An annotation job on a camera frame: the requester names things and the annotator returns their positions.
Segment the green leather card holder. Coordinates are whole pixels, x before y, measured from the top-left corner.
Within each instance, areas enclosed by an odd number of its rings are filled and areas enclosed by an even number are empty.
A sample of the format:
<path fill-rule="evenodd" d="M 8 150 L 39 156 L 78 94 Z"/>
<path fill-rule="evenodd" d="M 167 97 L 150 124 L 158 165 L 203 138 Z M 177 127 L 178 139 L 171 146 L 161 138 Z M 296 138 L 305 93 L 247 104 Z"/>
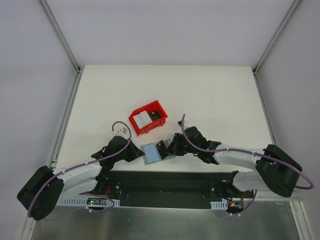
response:
<path fill-rule="evenodd" d="M 154 142 L 141 146 L 141 150 L 144 152 L 142 157 L 145 165 L 151 165 L 175 158 L 174 155 L 168 154 L 164 159 L 162 159 L 156 145 L 157 143 Z"/>

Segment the red plastic card bin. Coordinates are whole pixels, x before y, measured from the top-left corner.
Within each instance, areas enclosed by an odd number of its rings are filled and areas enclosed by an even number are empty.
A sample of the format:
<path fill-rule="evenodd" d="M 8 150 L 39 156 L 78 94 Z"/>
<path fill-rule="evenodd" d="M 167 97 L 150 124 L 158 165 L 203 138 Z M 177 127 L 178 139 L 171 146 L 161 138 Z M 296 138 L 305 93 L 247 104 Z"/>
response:
<path fill-rule="evenodd" d="M 137 136 L 148 134 L 151 130 L 162 127 L 168 115 L 158 100 L 135 109 L 128 120 Z"/>

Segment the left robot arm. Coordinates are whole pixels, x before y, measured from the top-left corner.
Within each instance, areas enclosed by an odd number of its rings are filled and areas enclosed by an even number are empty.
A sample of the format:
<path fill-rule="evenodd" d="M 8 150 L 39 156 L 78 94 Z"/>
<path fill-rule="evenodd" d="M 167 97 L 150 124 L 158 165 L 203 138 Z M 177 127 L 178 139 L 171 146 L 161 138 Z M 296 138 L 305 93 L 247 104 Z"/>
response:
<path fill-rule="evenodd" d="M 17 200 L 36 221 L 47 217 L 57 204 L 79 194 L 104 195 L 108 172 L 119 161 L 132 162 L 144 155 L 132 141 L 115 136 L 87 161 L 67 168 L 40 167 L 17 194 Z"/>

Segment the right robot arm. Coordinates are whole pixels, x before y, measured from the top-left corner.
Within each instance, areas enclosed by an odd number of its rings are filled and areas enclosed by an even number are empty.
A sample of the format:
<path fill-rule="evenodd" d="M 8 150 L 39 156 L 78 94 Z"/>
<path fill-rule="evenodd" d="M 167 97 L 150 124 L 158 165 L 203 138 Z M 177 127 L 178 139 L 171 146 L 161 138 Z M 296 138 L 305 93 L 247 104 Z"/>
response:
<path fill-rule="evenodd" d="M 184 156 L 193 154 L 204 163 L 233 165 L 246 168 L 248 172 L 234 171 L 233 178 L 225 184 L 225 192 L 237 197 L 247 190 L 270 190 L 289 198 L 300 177 L 302 167 L 277 145 L 265 148 L 236 148 L 219 141 L 207 140 L 195 127 L 175 133 L 167 154 Z"/>

